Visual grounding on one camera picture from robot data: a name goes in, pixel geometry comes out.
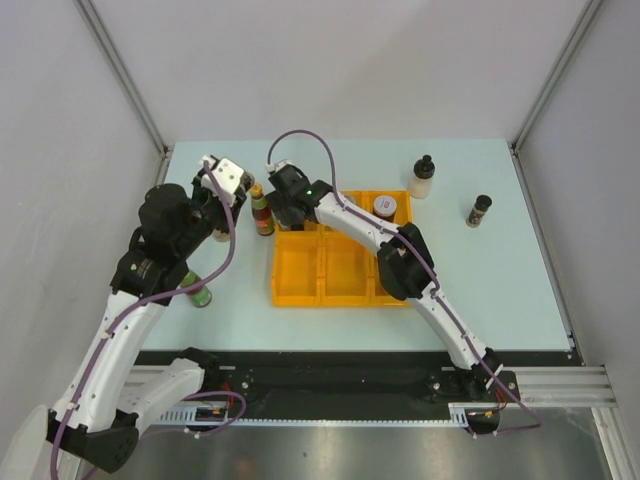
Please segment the tall red sauce bottle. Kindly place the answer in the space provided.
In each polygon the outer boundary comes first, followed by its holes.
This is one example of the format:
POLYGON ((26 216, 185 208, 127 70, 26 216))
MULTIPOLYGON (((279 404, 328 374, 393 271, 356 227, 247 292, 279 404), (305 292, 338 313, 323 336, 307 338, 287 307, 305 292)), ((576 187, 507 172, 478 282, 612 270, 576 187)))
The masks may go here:
POLYGON ((262 185, 256 182, 249 191, 251 196, 251 208, 257 233, 261 236, 270 236, 275 232, 275 224, 271 208, 264 195, 262 185))

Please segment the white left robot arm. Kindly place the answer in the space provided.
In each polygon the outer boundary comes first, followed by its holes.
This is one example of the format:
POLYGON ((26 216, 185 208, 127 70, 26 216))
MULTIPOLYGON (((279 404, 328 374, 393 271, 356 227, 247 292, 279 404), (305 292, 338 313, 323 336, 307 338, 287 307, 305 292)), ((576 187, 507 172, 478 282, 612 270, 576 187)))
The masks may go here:
POLYGON ((113 473, 131 457, 151 424, 183 400, 234 397, 217 358, 188 348, 129 395, 122 390, 141 347, 173 297, 192 293, 223 273, 218 268, 182 286, 188 258, 214 232, 235 232, 253 176, 227 158, 206 157, 185 192, 178 184, 151 188, 138 210, 140 224, 110 283, 99 329, 70 387, 50 409, 46 439, 50 476, 59 455, 72 454, 113 473))

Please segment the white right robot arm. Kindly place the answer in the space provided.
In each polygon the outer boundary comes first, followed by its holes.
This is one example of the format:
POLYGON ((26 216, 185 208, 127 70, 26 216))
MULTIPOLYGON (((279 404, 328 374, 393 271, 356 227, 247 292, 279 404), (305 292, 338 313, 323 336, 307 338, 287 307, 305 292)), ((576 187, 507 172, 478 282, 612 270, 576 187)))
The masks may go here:
POLYGON ((310 181, 295 165, 267 168, 274 191, 267 195, 284 225, 305 221, 345 234, 376 256, 379 282, 393 298, 406 301, 430 325, 461 376, 463 393, 484 401, 500 384, 504 365, 494 350, 458 317, 434 271, 419 228, 382 220, 349 201, 328 183, 310 181))

